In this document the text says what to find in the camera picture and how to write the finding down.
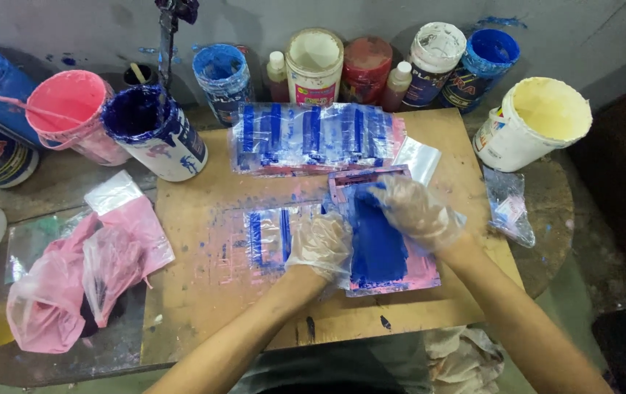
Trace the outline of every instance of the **pink paint jar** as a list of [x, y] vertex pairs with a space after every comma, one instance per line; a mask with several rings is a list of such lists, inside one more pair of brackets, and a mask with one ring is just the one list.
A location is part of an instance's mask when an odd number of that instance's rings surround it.
[[[46, 148], [72, 148], [102, 166], [119, 166], [131, 155], [106, 135], [99, 120], [104, 104], [112, 97], [111, 86], [93, 72], [60, 72], [38, 85], [27, 104], [76, 119], [79, 124], [30, 111], [26, 111], [26, 120]], [[59, 144], [51, 146], [49, 141]]]

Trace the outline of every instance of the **gloved hand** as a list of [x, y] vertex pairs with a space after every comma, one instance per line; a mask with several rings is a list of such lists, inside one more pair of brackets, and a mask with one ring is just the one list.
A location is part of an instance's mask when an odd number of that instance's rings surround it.
[[352, 229], [336, 212], [316, 215], [292, 231], [286, 270], [296, 264], [310, 266], [337, 287], [349, 289]]
[[457, 213], [408, 177], [381, 175], [368, 191], [380, 202], [388, 223], [428, 252], [451, 245], [463, 232]]

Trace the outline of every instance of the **bottle cap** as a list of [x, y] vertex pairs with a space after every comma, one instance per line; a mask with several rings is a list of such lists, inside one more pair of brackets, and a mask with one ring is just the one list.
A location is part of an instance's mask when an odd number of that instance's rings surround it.
[[282, 69], [283, 68], [283, 53], [278, 50], [274, 50], [269, 54], [269, 63], [272, 63], [273, 69]]
[[412, 71], [412, 66], [408, 62], [400, 62], [398, 63], [398, 66], [396, 68], [401, 74], [410, 74], [410, 72]]

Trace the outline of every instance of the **stack of plastic bags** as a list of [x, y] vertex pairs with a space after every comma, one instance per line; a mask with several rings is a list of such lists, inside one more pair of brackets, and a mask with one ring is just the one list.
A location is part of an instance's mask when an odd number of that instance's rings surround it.
[[380, 107], [243, 103], [230, 128], [236, 173], [301, 176], [389, 166], [405, 137], [402, 119]]
[[67, 352], [85, 327], [86, 295], [98, 327], [118, 297], [174, 260], [150, 200], [122, 171], [85, 196], [93, 212], [55, 240], [14, 282], [7, 320], [24, 351]]

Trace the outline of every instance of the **gray wall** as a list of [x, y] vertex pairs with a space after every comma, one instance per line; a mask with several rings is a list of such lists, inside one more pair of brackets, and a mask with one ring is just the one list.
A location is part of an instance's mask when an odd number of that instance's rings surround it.
[[[503, 27], [522, 55], [491, 102], [527, 76], [561, 79], [595, 107], [626, 92], [626, 0], [202, 0], [196, 24], [180, 23], [175, 39], [181, 63], [174, 65], [173, 94], [182, 103], [202, 102], [190, 67], [195, 44], [249, 46], [250, 67], [258, 74], [258, 63], [304, 27], [325, 27], [343, 40], [376, 34], [406, 53], [426, 22], [470, 31], [486, 16], [516, 17], [528, 26]], [[157, 54], [139, 48], [157, 48], [158, 42], [152, 0], [0, 0], [0, 47], [38, 80], [73, 68], [61, 62], [70, 53], [75, 67], [113, 83], [130, 61], [156, 63]]]

